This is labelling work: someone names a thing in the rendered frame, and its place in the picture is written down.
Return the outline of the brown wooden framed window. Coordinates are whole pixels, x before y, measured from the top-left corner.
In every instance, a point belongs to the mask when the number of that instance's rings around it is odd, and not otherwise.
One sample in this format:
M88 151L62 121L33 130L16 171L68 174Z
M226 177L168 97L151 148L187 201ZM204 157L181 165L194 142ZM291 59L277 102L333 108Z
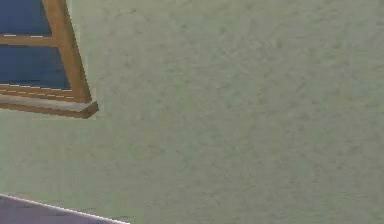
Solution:
M0 108L83 119L98 111L67 0L0 0Z

